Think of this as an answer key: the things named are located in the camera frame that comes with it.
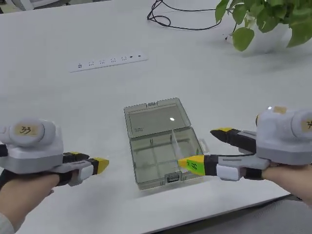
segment yellow label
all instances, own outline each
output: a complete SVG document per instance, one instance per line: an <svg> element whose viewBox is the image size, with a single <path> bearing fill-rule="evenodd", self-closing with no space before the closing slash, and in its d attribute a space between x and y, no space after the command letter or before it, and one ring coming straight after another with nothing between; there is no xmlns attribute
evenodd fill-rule
<svg viewBox="0 0 312 234"><path fill-rule="evenodd" d="M38 134L38 126L30 124L18 124L14 128L14 133L18 136L36 136Z"/></svg>
<svg viewBox="0 0 312 234"><path fill-rule="evenodd" d="M273 109L273 112L274 113L280 113L280 114L285 114L287 111L287 108L286 107L283 107L283 106L275 106L274 109Z"/></svg>
<svg viewBox="0 0 312 234"><path fill-rule="evenodd" d="M312 132L312 119L306 119L301 121L301 130L304 133Z"/></svg>
<svg viewBox="0 0 312 234"><path fill-rule="evenodd" d="M186 163L187 163L186 169L189 170L190 172L193 172L195 174L202 175L202 176L205 175L205 165L203 162L196 162L196 161L187 159Z"/></svg>
<svg viewBox="0 0 312 234"><path fill-rule="evenodd" d="M223 132L228 132L230 130L232 130L233 128L217 128L217 129L213 129L212 131L223 131Z"/></svg>

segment black cable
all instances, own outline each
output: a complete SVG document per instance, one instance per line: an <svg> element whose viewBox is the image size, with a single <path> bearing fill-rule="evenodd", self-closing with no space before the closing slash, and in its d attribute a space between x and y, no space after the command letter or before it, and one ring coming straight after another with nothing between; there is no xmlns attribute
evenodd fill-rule
<svg viewBox="0 0 312 234"><path fill-rule="evenodd" d="M202 12L202 11L215 11L215 9L201 9L201 10L183 10L183 9L177 9L174 7L169 6L168 4L166 4L163 0L156 0L154 2L154 4L152 5L152 9L150 11L150 13L147 15L147 20L153 21L155 23L158 23L159 25L163 26L163 27L168 27L168 28L177 28L177 29L183 29L183 30L192 30L192 31L202 31L202 30L207 30L207 29L211 29L214 28L216 26L218 26L221 23L221 20L216 23L215 25L212 25L210 27L207 28L184 28L184 27L177 27L177 26L172 26L171 25L171 20L166 17L166 16L162 16L162 15L154 15L154 10L159 7L159 5L164 4L165 6L169 7L170 9L176 10L176 11L184 11L184 12ZM157 20L157 18L163 18L166 19L168 21L168 24L162 23L160 21Z"/></svg>
<svg viewBox="0 0 312 234"><path fill-rule="evenodd" d="M246 156L252 156L254 154L246 154L246 155L210 155L213 157L246 157Z"/></svg>

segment number sticker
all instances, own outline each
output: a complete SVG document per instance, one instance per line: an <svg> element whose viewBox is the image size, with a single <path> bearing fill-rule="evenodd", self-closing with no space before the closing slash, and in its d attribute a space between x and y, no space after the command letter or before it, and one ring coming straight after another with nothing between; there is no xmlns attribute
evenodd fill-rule
<svg viewBox="0 0 312 234"><path fill-rule="evenodd" d="M36 136L38 134L38 126L18 124L14 128L14 133L18 136Z"/></svg>
<svg viewBox="0 0 312 234"><path fill-rule="evenodd" d="M187 169L191 172L196 172L200 175L205 175L205 166L201 162L195 162L192 160L186 160Z"/></svg>
<svg viewBox="0 0 312 234"><path fill-rule="evenodd" d="M312 119L306 119L301 121L301 129L304 133L312 131Z"/></svg>

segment clear plastic box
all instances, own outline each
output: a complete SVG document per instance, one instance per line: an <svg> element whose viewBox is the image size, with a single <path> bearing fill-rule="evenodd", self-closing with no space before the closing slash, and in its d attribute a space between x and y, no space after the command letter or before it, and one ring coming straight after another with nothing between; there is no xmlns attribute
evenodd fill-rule
<svg viewBox="0 0 312 234"><path fill-rule="evenodd" d="M203 154L178 98L126 107L124 112L136 183L141 190L198 177L177 164L182 157ZM181 155L177 155L173 139Z"/></svg>

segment sleeve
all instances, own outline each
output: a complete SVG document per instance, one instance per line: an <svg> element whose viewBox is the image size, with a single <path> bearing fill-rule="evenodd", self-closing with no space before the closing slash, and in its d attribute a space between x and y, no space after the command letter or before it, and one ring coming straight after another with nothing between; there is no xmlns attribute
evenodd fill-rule
<svg viewBox="0 0 312 234"><path fill-rule="evenodd" d="M3 214L0 213L0 234L14 234L14 228L11 222L5 217Z"/></svg>

